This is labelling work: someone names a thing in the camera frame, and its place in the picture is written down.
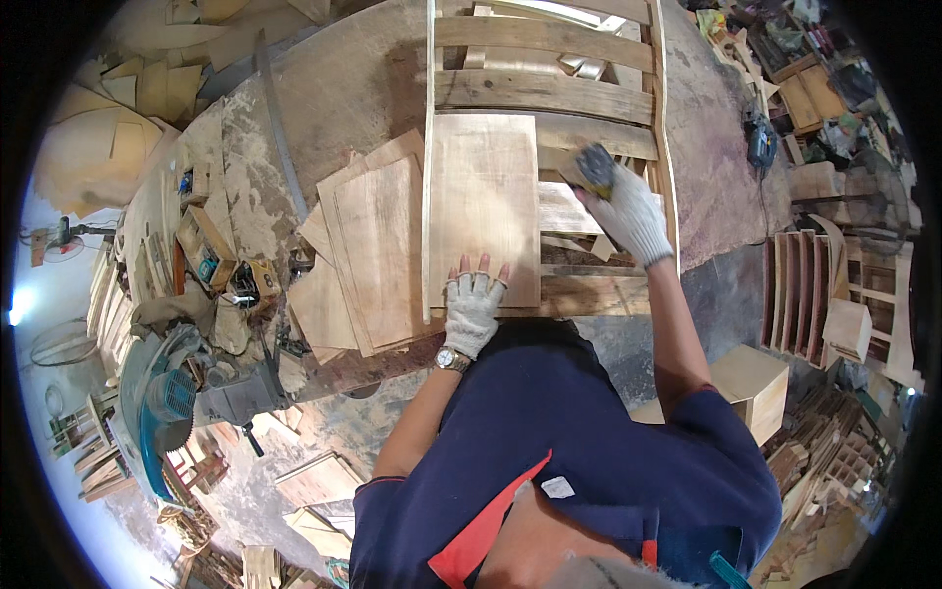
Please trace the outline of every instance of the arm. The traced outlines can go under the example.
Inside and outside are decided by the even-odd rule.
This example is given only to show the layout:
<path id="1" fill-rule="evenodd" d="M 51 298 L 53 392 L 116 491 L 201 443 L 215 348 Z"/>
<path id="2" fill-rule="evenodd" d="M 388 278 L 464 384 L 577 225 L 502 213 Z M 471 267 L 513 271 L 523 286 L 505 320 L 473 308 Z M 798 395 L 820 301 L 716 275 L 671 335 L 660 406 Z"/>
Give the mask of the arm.
<path id="1" fill-rule="evenodd" d="M 504 264 L 488 290 L 490 264 L 487 254 L 481 256 L 478 271 L 472 274 L 470 260 L 463 255 L 461 274 L 453 268 L 448 273 L 445 346 L 472 360 L 477 359 L 480 349 L 497 331 L 494 314 L 511 273 L 510 266 Z M 461 379 L 458 370 L 438 367 L 432 370 L 382 445 L 373 468 L 374 479 L 407 477 L 412 473 L 435 441 L 442 414 Z"/>
<path id="2" fill-rule="evenodd" d="M 602 228 L 647 269 L 654 381 L 666 420 L 685 395 L 709 384 L 709 366 L 674 271 L 674 249 L 667 239 L 664 213 L 636 173 L 615 164 L 613 176 L 610 201 L 581 189 L 576 196 Z"/>

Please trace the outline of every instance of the watch face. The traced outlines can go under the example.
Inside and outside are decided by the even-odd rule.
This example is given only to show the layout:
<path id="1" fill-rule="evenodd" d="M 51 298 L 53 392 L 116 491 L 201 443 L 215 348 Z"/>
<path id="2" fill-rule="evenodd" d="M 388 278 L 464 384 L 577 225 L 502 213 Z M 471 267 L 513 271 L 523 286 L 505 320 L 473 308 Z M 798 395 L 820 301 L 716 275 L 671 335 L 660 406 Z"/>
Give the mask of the watch face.
<path id="1" fill-rule="evenodd" d="M 455 353 L 451 350 L 443 349 L 439 350 L 438 353 L 435 354 L 435 362 L 442 368 L 450 365 L 454 359 Z"/>

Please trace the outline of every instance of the miter saw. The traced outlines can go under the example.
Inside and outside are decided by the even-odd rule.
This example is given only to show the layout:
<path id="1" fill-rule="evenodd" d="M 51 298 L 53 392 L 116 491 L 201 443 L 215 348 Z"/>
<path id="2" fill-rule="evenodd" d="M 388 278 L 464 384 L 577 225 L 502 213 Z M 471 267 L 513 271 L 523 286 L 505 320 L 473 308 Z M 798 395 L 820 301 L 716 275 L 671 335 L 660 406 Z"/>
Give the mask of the miter saw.
<path id="1" fill-rule="evenodd" d="M 177 505 L 164 482 L 164 455 L 183 447 L 194 425 L 228 421 L 241 428 L 258 456 L 264 454 L 252 435 L 252 418 L 287 409 L 292 400 L 278 379 L 277 348 L 272 356 L 260 339 L 265 358 L 241 367 L 228 357 L 225 361 L 233 370 L 217 362 L 195 325 L 178 324 L 163 339 L 150 332 L 132 345 L 122 369 L 119 403 L 108 425 L 145 492 Z M 190 359 L 205 371 L 200 390 L 181 368 Z"/>

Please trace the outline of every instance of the shirt sleeve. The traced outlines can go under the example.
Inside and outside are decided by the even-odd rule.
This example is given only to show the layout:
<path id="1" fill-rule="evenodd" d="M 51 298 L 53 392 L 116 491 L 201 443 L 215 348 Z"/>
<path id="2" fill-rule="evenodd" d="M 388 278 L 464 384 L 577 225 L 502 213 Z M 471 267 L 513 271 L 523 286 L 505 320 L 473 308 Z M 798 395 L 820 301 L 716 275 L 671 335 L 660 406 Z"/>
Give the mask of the shirt sleeve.
<path id="1" fill-rule="evenodd" d="M 350 579 L 361 578 L 369 567 L 369 555 L 390 513 L 405 477 L 377 477 L 361 484 L 353 496 L 355 534 L 350 548 Z"/>
<path id="2" fill-rule="evenodd" d="M 756 456 L 761 458 L 749 428 L 713 386 L 705 386 L 681 400 L 668 424 L 708 443 L 737 463 L 743 460 L 752 463 Z"/>

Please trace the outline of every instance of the man's right hand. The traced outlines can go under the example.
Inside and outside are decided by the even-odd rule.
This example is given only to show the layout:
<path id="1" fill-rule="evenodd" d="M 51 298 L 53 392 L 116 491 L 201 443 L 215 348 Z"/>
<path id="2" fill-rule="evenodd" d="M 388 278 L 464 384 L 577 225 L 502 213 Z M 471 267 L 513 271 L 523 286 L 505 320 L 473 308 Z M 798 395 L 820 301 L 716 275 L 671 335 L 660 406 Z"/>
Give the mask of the man's right hand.
<path id="1" fill-rule="evenodd" d="M 667 220 L 647 183 L 625 166 L 614 165 L 611 201 L 581 188 L 576 197 L 598 224 L 645 268 L 674 255 L 667 239 Z"/>

